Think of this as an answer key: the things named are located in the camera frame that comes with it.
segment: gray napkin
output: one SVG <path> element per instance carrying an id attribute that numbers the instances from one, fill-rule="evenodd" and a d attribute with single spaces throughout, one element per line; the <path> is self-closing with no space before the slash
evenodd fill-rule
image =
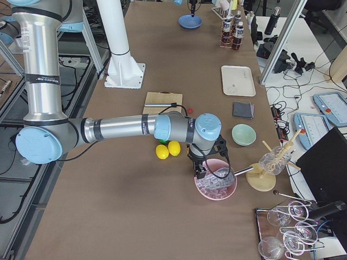
<path id="1" fill-rule="evenodd" d="M 233 116 L 237 116 L 238 118 L 246 118 L 253 119 L 254 114 L 254 105 L 251 103 L 242 103 L 235 101 Z"/>

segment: pink bowl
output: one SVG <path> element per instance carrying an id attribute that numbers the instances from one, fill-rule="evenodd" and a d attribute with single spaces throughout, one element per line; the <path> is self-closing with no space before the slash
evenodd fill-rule
<path id="1" fill-rule="evenodd" d="M 220 168 L 229 167 L 229 165 L 225 161 L 222 161 L 219 159 L 208 159 L 207 164 L 213 172 L 219 170 Z M 208 188 L 205 188 L 204 186 L 198 186 L 198 181 L 199 180 L 196 177 L 194 177 L 194 182 L 195 182 L 197 190 L 202 194 L 202 196 L 211 200 L 222 200 L 222 199 L 229 198 L 235 192 L 236 186 L 237 186 L 236 176 L 235 176 L 235 182 L 233 183 L 233 185 L 229 187 L 225 187 L 225 188 L 217 188 L 214 190 L 210 190 Z"/>

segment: light green bowl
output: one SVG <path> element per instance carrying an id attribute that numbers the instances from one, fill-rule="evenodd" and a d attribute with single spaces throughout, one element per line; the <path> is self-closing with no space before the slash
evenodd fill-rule
<path id="1" fill-rule="evenodd" d="M 250 126 L 240 124 L 234 126 L 232 137 L 238 145 L 247 146 L 252 144 L 256 139 L 256 133 Z"/>

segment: white plate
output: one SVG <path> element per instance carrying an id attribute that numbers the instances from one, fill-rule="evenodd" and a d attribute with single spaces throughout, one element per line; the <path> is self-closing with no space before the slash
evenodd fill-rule
<path id="1" fill-rule="evenodd" d="M 252 72 L 248 67 L 222 66 L 223 92 L 228 96 L 255 96 Z"/>

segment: blue bowl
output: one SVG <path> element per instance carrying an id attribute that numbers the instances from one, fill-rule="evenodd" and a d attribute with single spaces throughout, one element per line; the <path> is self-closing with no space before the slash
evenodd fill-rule
<path id="1" fill-rule="evenodd" d="M 198 16 L 183 15 L 178 19 L 178 23 L 186 29 L 195 29 L 202 24 L 202 19 Z"/>

